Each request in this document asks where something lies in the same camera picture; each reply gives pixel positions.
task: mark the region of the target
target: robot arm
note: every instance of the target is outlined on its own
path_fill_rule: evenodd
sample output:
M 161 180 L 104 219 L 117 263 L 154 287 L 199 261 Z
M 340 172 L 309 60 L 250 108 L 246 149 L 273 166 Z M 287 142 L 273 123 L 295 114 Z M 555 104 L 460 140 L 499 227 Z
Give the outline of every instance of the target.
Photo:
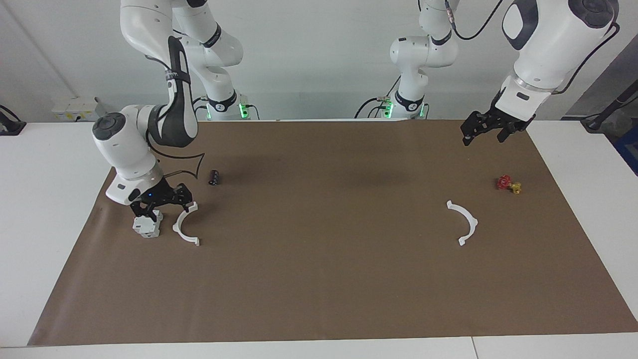
M 515 0 L 503 33 L 519 58 L 485 114 L 473 112 L 461 130 L 466 146 L 482 133 L 498 140 L 523 131 L 567 75 L 601 43 L 618 17 L 618 0 Z
M 152 137 L 163 146 L 186 147 L 197 136 L 197 118 L 192 105 L 191 77 L 186 50 L 173 36 L 173 14 L 193 37 L 191 52 L 197 71 L 210 72 L 201 65 L 209 61 L 218 66 L 239 63 L 241 45 L 226 34 L 212 18 L 206 0 L 122 0 L 121 29 L 126 41 L 147 59 L 165 68 L 167 105 L 131 105 L 108 114 L 94 124 L 94 141 L 117 175 L 107 189 L 107 197 L 131 206 L 136 216 L 155 220 L 153 209 L 164 204 L 179 204 L 188 210 L 193 201 L 185 185 L 172 188 L 149 150 Z M 206 83 L 211 96 L 224 95 L 232 84 Z
M 455 10 L 459 0 L 450 2 Z M 392 94 L 392 117 L 414 118 L 425 98 L 427 74 L 424 68 L 450 66 L 459 54 L 444 0 L 426 0 L 419 16 L 427 36 L 398 38 L 390 48 L 390 58 L 401 71 L 399 89 Z

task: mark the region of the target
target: white tabletop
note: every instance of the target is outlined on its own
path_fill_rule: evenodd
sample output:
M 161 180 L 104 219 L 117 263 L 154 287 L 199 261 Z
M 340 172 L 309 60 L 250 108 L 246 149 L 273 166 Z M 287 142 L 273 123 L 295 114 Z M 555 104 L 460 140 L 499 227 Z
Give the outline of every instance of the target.
M 602 135 L 579 123 L 537 121 L 540 154 L 635 317 L 638 177 Z M 0 346 L 27 344 L 109 171 L 91 124 L 29 124 L 0 137 Z M 2 358 L 620 358 L 638 333 L 277 343 L 127 344 L 4 348 Z

